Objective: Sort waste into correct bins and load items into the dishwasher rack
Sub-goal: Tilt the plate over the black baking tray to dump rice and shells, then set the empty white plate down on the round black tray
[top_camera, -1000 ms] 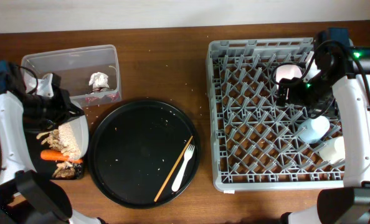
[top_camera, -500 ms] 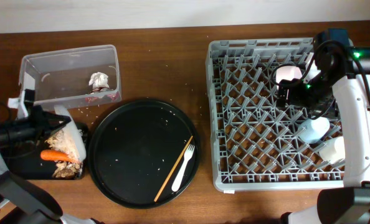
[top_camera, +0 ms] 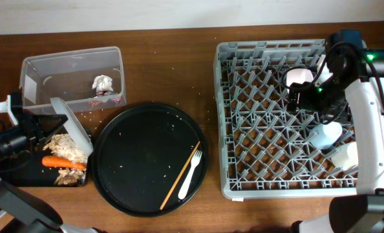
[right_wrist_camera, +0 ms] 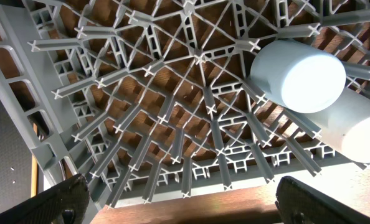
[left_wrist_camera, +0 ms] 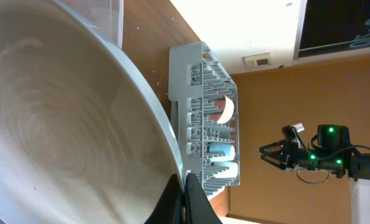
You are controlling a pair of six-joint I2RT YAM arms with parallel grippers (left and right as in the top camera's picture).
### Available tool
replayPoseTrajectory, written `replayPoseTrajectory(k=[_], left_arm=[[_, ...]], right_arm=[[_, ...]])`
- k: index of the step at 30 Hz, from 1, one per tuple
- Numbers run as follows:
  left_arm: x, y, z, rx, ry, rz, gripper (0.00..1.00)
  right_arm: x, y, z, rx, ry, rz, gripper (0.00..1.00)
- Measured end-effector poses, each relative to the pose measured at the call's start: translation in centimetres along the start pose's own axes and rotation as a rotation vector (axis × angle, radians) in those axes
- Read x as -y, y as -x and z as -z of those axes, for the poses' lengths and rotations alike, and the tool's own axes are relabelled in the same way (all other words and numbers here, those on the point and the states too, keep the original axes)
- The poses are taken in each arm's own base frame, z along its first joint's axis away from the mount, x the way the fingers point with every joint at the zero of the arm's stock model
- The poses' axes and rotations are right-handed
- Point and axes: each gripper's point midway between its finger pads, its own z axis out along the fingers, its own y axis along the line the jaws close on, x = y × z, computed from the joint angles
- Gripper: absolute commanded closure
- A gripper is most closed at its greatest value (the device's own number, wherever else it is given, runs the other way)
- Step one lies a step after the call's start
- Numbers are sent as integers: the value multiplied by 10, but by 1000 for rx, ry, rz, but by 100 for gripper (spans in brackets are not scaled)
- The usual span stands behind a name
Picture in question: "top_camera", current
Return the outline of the brown round cookie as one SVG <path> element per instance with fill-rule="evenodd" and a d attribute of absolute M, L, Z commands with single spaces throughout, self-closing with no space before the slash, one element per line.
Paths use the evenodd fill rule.
<path fill-rule="evenodd" d="M 58 186 L 76 186 L 78 183 L 78 180 L 73 177 L 73 176 L 66 176 L 66 177 L 62 177 L 57 185 Z"/>

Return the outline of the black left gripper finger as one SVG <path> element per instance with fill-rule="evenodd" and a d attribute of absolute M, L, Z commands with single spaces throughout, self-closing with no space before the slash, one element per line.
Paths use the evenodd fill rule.
<path fill-rule="evenodd" d="M 40 143 L 41 146 L 48 144 L 55 135 L 67 133 L 65 127 L 60 125 L 59 122 L 44 122 L 42 123 L 42 130 L 44 138 Z"/>
<path fill-rule="evenodd" d="M 66 115 L 34 115 L 33 118 L 39 122 L 48 122 L 50 120 L 66 122 L 68 120 Z"/>

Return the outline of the pink shallow bowl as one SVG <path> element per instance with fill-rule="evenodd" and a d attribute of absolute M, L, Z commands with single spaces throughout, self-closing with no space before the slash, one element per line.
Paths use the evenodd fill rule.
<path fill-rule="evenodd" d="M 290 87 L 293 83 L 303 84 L 311 83 L 314 76 L 311 70 L 303 68 L 295 68 L 286 73 L 285 84 Z"/>

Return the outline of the orange carrot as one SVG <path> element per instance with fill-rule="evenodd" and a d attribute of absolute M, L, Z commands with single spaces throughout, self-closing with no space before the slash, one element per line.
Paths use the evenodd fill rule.
<path fill-rule="evenodd" d="M 68 159 L 51 155 L 43 157 L 42 164 L 47 167 L 71 168 L 76 170 L 85 170 L 87 168 L 83 163 L 73 163 Z"/>

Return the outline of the grey plate with food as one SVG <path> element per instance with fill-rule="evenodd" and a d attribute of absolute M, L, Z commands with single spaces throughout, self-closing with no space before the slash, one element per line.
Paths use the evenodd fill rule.
<path fill-rule="evenodd" d="M 57 115 L 65 115 L 67 117 L 67 121 L 63 125 L 64 128 L 83 152 L 84 156 L 89 157 L 93 152 L 93 145 L 90 137 L 80 124 L 76 115 L 60 97 L 51 98 L 50 102 Z"/>

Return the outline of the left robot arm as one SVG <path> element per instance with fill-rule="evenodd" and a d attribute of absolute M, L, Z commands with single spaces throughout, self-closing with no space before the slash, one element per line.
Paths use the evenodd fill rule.
<path fill-rule="evenodd" d="M 0 132 L 0 159 L 31 152 L 59 131 L 68 121 L 66 115 L 18 114 L 19 123 Z M 97 232 L 95 228 L 77 228 L 63 222 L 60 215 L 43 200 L 0 178 L 0 210 L 13 216 L 4 232 Z"/>

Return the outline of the white plastic fork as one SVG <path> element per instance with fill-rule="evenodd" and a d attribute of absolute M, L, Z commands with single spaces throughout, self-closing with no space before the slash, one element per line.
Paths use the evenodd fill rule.
<path fill-rule="evenodd" d="M 201 157 L 202 157 L 202 151 L 200 150 L 197 150 L 195 152 L 195 154 L 192 156 L 191 158 L 191 161 L 190 161 L 190 169 L 186 175 L 186 178 L 179 190 L 179 193 L 178 193 L 178 198 L 179 199 L 184 199 L 187 195 L 187 191 L 189 190 L 189 186 L 191 184 L 191 180 L 192 180 L 192 177 L 193 177 L 193 174 L 195 172 L 195 169 L 196 167 L 199 165 L 200 163 L 200 160 L 201 160 Z"/>

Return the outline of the white tissue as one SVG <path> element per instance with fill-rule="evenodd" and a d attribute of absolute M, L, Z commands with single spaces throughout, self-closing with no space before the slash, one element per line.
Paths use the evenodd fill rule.
<path fill-rule="evenodd" d="M 95 89 L 96 93 L 103 91 L 113 91 L 112 78 L 106 75 L 99 75 L 95 77 L 92 84 L 92 89 Z"/>

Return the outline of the red snack wrapper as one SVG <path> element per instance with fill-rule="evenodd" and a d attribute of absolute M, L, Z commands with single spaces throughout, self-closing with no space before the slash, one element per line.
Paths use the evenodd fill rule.
<path fill-rule="evenodd" d="M 119 93 L 115 93 L 112 91 L 101 91 L 96 93 L 89 101 L 89 105 L 91 107 L 95 106 L 111 106 L 116 107 L 122 104 L 125 101 L 125 97 Z"/>

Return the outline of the light blue plastic cup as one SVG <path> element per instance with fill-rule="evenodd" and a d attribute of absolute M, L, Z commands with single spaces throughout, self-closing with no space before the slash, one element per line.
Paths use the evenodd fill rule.
<path fill-rule="evenodd" d="M 310 131 L 310 144 L 319 150 L 328 149 L 341 136 L 342 131 L 338 122 L 319 124 Z"/>

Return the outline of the wooden chopstick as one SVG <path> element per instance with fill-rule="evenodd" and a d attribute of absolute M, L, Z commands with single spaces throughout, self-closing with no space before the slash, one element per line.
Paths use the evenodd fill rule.
<path fill-rule="evenodd" d="M 188 157 L 186 163 L 184 164 L 184 166 L 182 167 L 180 173 L 179 173 L 178 176 L 176 177 L 176 179 L 175 179 L 175 181 L 174 181 L 172 187 L 169 189 L 169 191 L 168 191 L 168 193 L 167 193 L 165 199 L 163 200 L 162 204 L 160 205 L 160 210 L 163 210 L 163 209 L 164 209 L 164 207 L 165 207 L 166 203 L 168 202 L 169 198 L 171 197 L 171 195 L 172 195 L 174 189 L 176 188 L 177 184 L 179 183 L 180 178 L 183 176 L 183 174 L 184 174 L 186 168 L 190 165 L 191 158 L 192 158 L 192 156 L 195 154 L 195 152 L 198 150 L 199 146 L 200 146 L 200 141 L 197 142 L 197 145 L 194 147 L 194 149 L 193 149 L 193 151 L 191 152 L 190 156 Z"/>

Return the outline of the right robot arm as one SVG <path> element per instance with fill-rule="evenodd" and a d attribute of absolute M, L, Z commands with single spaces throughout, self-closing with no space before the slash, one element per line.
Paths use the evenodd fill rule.
<path fill-rule="evenodd" d="M 334 198 L 329 212 L 293 223 L 293 232 L 384 232 L 384 50 L 345 44 L 326 52 L 331 77 L 319 87 L 293 84 L 296 106 L 327 113 L 350 107 L 358 150 L 356 194 Z"/>

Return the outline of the cream plastic cup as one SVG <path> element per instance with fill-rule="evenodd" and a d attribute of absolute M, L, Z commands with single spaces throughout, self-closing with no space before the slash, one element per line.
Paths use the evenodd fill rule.
<path fill-rule="evenodd" d="M 331 161 L 336 168 L 347 171 L 358 165 L 357 143 L 349 142 L 336 148 Z"/>

